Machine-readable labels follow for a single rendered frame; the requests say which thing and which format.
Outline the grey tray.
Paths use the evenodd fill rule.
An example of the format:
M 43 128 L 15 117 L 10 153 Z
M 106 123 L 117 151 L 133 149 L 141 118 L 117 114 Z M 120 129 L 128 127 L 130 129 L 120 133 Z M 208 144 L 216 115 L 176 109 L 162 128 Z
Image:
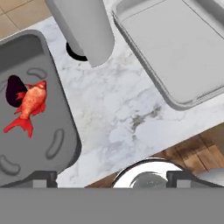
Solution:
M 171 108 L 224 94 L 224 0 L 116 0 L 112 15 Z

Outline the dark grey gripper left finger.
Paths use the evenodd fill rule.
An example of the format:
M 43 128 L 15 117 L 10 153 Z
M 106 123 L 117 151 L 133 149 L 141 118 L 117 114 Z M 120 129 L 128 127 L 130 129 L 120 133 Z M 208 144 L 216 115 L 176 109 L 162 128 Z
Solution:
M 2 185 L 2 188 L 57 188 L 56 171 L 34 171 L 27 178 Z

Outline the grey sink tap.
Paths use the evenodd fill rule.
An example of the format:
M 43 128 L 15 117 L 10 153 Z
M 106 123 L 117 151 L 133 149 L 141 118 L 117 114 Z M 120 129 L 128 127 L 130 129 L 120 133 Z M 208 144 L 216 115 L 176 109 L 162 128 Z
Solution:
M 112 54 L 115 37 L 103 0 L 45 0 L 72 51 L 85 56 L 91 67 Z

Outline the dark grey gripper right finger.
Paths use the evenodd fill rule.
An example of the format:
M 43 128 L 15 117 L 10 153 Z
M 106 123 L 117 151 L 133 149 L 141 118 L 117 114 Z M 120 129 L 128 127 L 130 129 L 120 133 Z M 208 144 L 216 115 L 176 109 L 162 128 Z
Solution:
M 170 188 L 222 188 L 222 185 L 197 178 L 189 171 L 168 171 L 166 178 L 166 186 Z

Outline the dark purple eggplant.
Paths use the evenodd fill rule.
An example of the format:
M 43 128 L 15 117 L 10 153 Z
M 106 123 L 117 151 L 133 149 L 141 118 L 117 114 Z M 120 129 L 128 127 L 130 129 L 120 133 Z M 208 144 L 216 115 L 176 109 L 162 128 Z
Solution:
M 7 87 L 5 91 L 6 101 L 14 108 L 18 108 L 22 100 L 18 99 L 18 93 L 27 92 L 27 87 L 21 79 L 13 74 L 7 80 Z

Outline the red fish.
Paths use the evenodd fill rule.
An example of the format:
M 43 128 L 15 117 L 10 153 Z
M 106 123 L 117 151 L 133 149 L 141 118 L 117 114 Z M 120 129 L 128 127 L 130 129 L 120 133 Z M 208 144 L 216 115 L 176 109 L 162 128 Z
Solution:
M 15 111 L 19 114 L 11 123 L 5 126 L 4 133 L 8 133 L 15 127 L 20 127 L 28 132 L 28 137 L 32 137 L 33 126 L 31 116 L 44 113 L 46 110 L 47 83 L 45 80 L 35 84 L 27 84 L 26 92 L 17 93 L 17 99 L 21 100 L 21 105 Z

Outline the silver round bowl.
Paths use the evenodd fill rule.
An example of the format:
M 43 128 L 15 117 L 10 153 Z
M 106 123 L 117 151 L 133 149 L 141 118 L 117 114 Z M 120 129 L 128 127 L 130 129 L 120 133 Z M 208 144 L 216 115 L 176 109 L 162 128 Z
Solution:
M 112 182 L 113 188 L 170 188 L 166 186 L 168 171 L 190 172 L 189 169 L 160 157 L 149 157 L 121 170 Z M 195 177 L 224 188 L 224 168 L 212 168 Z

